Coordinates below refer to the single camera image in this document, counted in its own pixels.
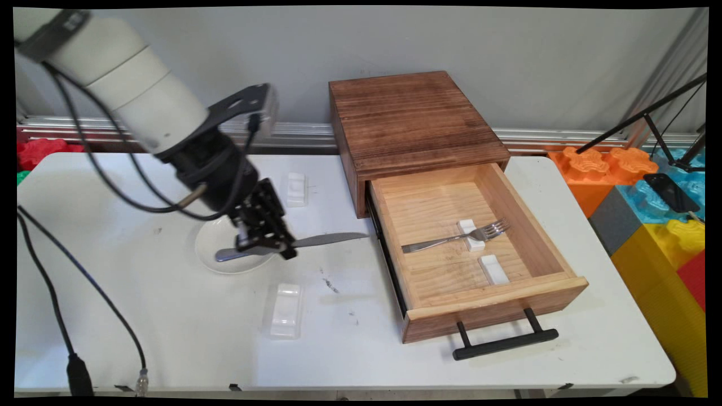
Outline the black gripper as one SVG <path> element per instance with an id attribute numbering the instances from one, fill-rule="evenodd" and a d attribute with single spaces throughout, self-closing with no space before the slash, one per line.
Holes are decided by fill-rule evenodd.
<path id="1" fill-rule="evenodd" d="M 283 219 L 285 211 L 269 178 L 259 180 L 258 170 L 247 158 L 258 127 L 248 127 L 242 148 L 217 128 L 156 154 L 171 164 L 178 180 L 191 192 L 201 185 L 200 195 L 211 215 L 197 215 L 180 206 L 178 211 L 192 219 L 223 216 L 238 228 L 234 248 L 241 253 L 278 253 L 285 260 L 297 256 L 292 236 Z"/>

